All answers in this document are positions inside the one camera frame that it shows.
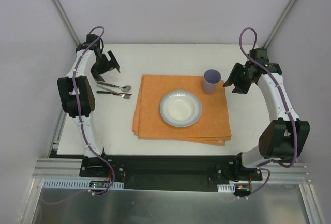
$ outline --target spoon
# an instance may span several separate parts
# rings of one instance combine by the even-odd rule
[[[119,88],[123,92],[127,92],[127,91],[130,91],[132,89],[130,85],[125,85],[123,87],[120,87],[120,86],[117,86],[117,85],[114,85],[114,84],[109,84],[109,83],[105,83],[105,82],[101,82],[101,81],[97,81],[97,84],[101,84],[101,85],[112,87],[112,88]]]

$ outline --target gray wall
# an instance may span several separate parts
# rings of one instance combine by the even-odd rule
[[[50,0],[0,0],[0,20],[0,223],[10,224],[50,144],[61,105],[56,79],[75,56]]]
[[[330,22],[330,0],[298,0],[269,50],[283,70],[292,105],[311,125],[300,160],[310,164],[326,223],[331,223]]]
[[[288,0],[60,0],[81,40],[86,25],[112,43],[238,44],[253,26],[262,45]],[[245,43],[251,44],[247,35]]]

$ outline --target orange napkin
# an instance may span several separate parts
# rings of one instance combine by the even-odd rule
[[[225,145],[231,139],[227,99],[221,82],[212,94],[202,90],[202,76],[143,75],[133,118],[133,132],[145,139],[175,139],[211,145]],[[202,115],[193,125],[177,128],[160,114],[162,98],[178,89],[195,94],[202,104]]]

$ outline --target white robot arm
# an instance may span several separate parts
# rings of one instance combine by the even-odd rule
[[[293,164],[308,137],[309,123],[301,121],[293,110],[284,88],[282,71],[278,64],[269,62],[267,50],[252,49],[249,55],[243,49],[242,52],[249,60],[244,66],[234,65],[223,87],[234,84],[233,93],[246,94],[251,84],[256,83],[264,96],[270,124],[260,136],[258,146],[238,154],[240,166],[253,169],[270,161],[281,165],[292,161]]]
[[[95,108],[95,99],[89,81],[104,81],[100,74],[113,69],[117,69],[119,72],[120,68],[111,51],[108,51],[111,60],[107,60],[107,57],[103,53],[103,47],[100,47],[101,41],[99,36],[88,34],[86,43],[80,44],[76,48],[76,61],[71,71],[66,77],[57,80],[63,110],[76,123],[83,142],[82,145],[85,147],[84,156],[87,158],[94,158],[103,153],[102,140],[96,131],[94,122],[93,110]],[[78,108],[77,104],[73,78],[75,79],[79,94],[80,108]]]

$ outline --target white table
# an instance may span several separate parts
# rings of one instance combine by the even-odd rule
[[[246,51],[251,46],[244,46]],[[121,73],[102,75],[106,82],[131,85],[133,96],[124,100],[112,95],[96,94],[90,82],[96,105],[97,125],[103,131],[103,146],[108,155],[236,155],[258,144],[261,133],[269,124],[262,93],[252,85],[247,95],[231,93],[226,88],[232,139],[225,146],[213,146],[175,140],[138,139],[132,132],[141,75],[202,75],[208,69],[220,71],[226,80],[236,62],[245,63],[238,45],[106,45],[121,66]],[[67,116],[57,154],[83,155],[84,144],[78,129]]]

